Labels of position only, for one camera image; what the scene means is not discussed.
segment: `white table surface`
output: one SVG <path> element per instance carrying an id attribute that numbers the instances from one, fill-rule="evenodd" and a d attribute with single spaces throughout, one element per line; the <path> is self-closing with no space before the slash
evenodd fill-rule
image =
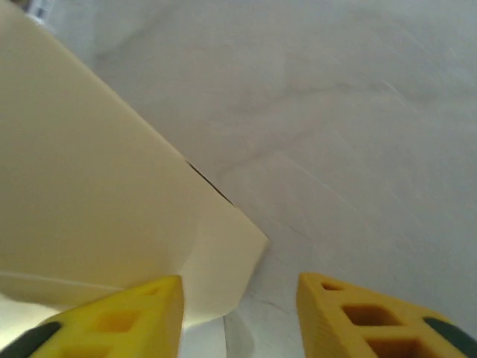
<path id="1" fill-rule="evenodd" d="M 301 271 L 477 334 L 476 13 L 472 1 L 176 0 L 95 50 L 96 73 L 270 237 L 231 328 L 249 357 L 302 357 Z"/>

